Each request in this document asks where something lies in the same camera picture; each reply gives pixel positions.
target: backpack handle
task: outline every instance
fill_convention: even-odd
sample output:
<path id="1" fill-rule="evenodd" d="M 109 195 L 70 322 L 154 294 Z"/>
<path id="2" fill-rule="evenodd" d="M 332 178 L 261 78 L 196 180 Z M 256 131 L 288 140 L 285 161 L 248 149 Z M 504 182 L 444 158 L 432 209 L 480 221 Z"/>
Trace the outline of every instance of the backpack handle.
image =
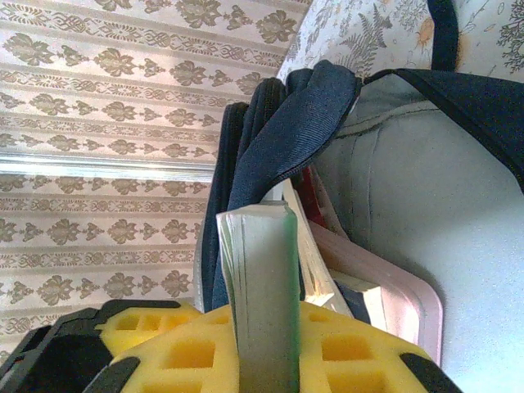
<path id="1" fill-rule="evenodd" d="M 455 71 L 459 46 L 459 23 L 451 0 L 427 0 L 435 23 L 431 69 Z"/>

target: white book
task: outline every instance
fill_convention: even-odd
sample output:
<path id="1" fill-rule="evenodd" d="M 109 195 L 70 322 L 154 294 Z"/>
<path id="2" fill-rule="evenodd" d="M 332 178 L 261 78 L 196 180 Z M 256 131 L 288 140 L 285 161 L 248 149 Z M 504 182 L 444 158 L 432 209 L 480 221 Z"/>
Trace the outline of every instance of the white book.
<path id="1" fill-rule="evenodd" d="M 296 214 L 298 220 L 298 254 L 304 281 L 305 301 L 352 317 L 350 308 L 320 255 L 302 203 L 291 185 L 291 180 L 287 179 L 282 183 L 284 200 Z"/>
<path id="2" fill-rule="evenodd" d="M 298 393 L 296 216 L 280 201 L 222 213 L 217 224 L 237 339 L 240 391 Z"/>

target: patterned wallpaper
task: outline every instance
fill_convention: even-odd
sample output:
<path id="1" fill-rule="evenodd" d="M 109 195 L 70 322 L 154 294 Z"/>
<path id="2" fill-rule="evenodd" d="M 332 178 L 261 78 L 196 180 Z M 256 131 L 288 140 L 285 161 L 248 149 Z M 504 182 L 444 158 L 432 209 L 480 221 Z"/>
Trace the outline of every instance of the patterned wallpaper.
<path id="1" fill-rule="evenodd" d="M 0 158 L 213 165 L 225 106 L 277 74 L 308 7 L 0 2 Z M 209 184 L 86 170 L 0 174 L 0 363 L 30 329 L 73 310 L 192 297 Z"/>
<path id="2" fill-rule="evenodd" d="M 224 107 L 277 73 L 308 5 L 2 2 L 0 149 L 213 163 Z"/>
<path id="3" fill-rule="evenodd" d="M 0 174 L 0 359 L 109 299 L 192 297 L 209 184 Z"/>

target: pink tray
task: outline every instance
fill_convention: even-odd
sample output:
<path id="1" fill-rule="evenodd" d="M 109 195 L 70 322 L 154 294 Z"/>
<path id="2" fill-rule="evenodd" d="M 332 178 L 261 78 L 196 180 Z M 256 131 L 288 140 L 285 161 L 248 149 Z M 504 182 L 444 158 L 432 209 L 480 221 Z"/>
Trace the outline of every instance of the pink tray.
<path id="1" fill-rule="evenodd" d="M 380 285 L 387 331 L 422 347 L 440 365 L 442 304 L 433 288 L 350 240 L 309 225 L 326 266 Z"/>

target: book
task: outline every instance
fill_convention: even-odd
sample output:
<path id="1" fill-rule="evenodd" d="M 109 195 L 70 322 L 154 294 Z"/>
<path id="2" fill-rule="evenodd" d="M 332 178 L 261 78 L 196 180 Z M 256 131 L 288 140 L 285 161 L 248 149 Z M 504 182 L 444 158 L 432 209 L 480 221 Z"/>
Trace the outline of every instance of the book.
<path id="1" fill-rule="evenodd" d="M 339 314 L 353 316 L 337 285 L 329 275 L 328 268 L 309 228 L 300 198 L 291 185 L 291 180 L 287 179 L 282 183 L 284 200 L 295 213 L 298 222 L 298 254 L 305 288 L 305 301 L 332 309 Z"/>
<path id="2" fill-rule="evenodd" d="M 381 286 L 336 270 L 329 269 L 329 273 L 339 286 L 353 316 L 387 332 Z"/>
<path id="3" fill-rule="evenodd" d="M 283 201 L 217 215 L 240 391 L 299 392 L 297 220 Z"/>

